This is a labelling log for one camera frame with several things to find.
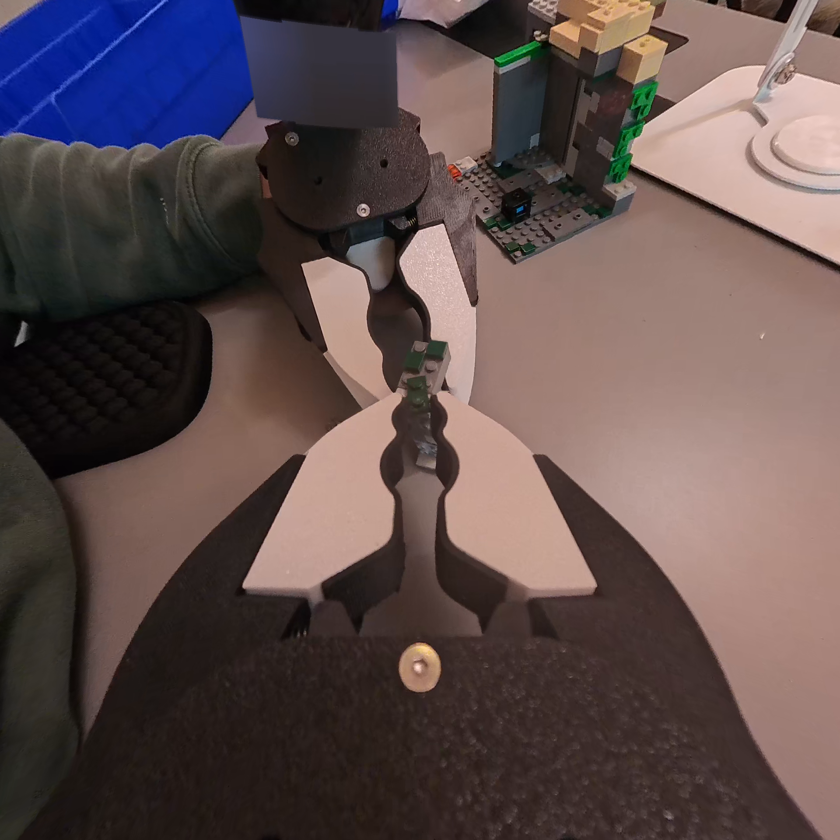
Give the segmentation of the small grey green brick assembly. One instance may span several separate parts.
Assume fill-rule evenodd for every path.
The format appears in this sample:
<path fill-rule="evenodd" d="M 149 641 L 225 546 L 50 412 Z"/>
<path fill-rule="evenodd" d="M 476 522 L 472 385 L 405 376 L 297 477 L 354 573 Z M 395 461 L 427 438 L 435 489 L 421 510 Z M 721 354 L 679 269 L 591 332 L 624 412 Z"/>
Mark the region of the small grey green brick assembly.
<path fill-rule="evenodd" d="M 403 363 L 403 370 L 396 392 L 407 396 L 424 389 L 430 396 L 445 387 L 445 378 L 451 361 L 448 343 L 442 340 L 413 342 Z"/>

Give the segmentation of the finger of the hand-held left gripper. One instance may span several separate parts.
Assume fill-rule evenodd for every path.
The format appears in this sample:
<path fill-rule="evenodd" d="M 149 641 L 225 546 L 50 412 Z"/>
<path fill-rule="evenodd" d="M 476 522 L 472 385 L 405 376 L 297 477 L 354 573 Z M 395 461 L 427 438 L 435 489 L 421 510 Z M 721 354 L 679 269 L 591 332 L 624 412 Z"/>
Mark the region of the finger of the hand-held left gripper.
<path fill-rule="evenodd" d="M 404 285 L 422 306 L 428 339 L 448 343 L 448 389 L 468 402 L 476 369 L 476 310 L 469 302 L 445 225 L 415 231 L 396 265 Z"/>
<path fill-rule="evenodd" d="M 364 269 L 324 256 L 301 265 L 321 335 L 323 356 L 360 407 L 399 393 L 383 372 L 383 354 L 371 336 L 371 285 Z"/>

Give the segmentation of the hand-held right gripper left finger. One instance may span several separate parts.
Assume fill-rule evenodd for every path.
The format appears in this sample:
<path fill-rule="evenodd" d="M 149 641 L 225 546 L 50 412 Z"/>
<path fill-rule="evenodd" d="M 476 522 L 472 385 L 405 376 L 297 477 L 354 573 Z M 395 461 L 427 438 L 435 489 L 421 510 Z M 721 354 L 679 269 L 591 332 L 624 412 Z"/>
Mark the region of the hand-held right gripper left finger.
<path fill-rule="evenodd" d="M 328 598 L 324 588 L 386 547 L 402 528 L 396 485 L 403 444 L 391 394 L 326 433 L 305 454 L 296 478 L 243 582 L 250 595 Z"/>

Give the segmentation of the grey white brick column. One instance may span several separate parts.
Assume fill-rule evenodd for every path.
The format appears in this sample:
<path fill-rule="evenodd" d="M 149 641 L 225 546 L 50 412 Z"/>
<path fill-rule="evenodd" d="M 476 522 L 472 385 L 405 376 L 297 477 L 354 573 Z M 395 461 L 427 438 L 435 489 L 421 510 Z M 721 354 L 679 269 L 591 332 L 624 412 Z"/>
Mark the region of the grey white brick column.
<path fill-rule="evenodd" d="M 402 400 L 403 431 L 414 463 L 420 470 L 434 473 L 438 444 L 433 435 L 431 398 L 426 392 L 407 392 Z"/>

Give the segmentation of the black quilted wrist rest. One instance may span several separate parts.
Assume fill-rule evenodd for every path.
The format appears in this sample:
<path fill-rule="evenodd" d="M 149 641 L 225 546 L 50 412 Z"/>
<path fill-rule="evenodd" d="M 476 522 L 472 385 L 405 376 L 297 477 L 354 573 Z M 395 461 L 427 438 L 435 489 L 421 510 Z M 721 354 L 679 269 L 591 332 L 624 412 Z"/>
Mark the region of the black quilted wrist rest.
<path fill-rule="evenodd" d="M 207 399 L 212 369 L 211 326 L 182 302 L 40 324 L 2 356 L 2 420 L 56 480 L 183 432 Z"/>

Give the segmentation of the person's left forearm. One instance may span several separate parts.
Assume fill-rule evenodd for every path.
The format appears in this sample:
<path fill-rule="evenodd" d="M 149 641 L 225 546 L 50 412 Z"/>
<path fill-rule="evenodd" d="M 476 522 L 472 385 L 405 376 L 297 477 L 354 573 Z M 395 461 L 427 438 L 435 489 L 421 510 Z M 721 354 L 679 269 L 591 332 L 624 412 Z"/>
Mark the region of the person's left forearm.
<path fill-rule="evenodd" d="M 203 135 L 162 149 L 3 137 L 2 320 L 82 319 L 254 275 L 258 150 Z"/>

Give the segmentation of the white lamp base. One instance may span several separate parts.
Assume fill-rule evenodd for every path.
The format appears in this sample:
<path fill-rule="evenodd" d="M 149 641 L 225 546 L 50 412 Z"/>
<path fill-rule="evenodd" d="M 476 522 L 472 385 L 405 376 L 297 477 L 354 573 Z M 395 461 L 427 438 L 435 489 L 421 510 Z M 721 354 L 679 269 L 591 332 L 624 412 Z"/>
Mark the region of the white lamp base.
<path fill-rule="evenodd" d="M 777 178 L 753 155 L 753 139 L 772 165 L 781 124 L 753 109 L 762 68 L 728 70 L 647 124 L 633 145 L 633 167 L 821 257 L 839 261 L 838 192 Z"/>

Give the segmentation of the grey green brick tower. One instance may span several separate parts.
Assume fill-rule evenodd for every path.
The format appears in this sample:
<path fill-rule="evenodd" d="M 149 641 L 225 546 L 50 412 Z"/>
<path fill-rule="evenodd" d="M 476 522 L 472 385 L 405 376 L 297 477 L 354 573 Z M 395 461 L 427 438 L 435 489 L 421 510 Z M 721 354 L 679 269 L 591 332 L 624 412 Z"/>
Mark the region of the grey green brick tower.
<path fill-rule="evenodd" d="M 666 2 L 528 2 L 525 39 L 493 59 L 491 144 L 461 180 L 513 264 L 626 212 L 654 109 Z"/>

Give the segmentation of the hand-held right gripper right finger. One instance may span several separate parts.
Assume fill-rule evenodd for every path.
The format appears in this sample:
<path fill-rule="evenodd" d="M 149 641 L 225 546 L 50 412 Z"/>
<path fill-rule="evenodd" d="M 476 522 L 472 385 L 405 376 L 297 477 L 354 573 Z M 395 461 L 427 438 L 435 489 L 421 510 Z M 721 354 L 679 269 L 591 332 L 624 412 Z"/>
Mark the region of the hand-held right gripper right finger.
<path fill-rule="evenodd" d="M 595 593 L 534 453 L 450 394 L 437 396 L 437 477 L 443 549 L 489 575 L 493 602 Z"/>

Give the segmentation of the blue plastic bin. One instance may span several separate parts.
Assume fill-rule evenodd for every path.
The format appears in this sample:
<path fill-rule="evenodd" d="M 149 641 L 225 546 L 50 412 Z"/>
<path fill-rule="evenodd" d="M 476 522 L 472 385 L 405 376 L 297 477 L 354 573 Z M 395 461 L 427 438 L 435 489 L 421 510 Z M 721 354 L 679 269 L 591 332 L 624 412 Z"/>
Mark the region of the blue plastic bin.
<path fill-rule="evenodd" d="M 253 100 L 228 1 L 48 1 L 2 27 L 1 131 L 162 147 L 220 139 Z"/>

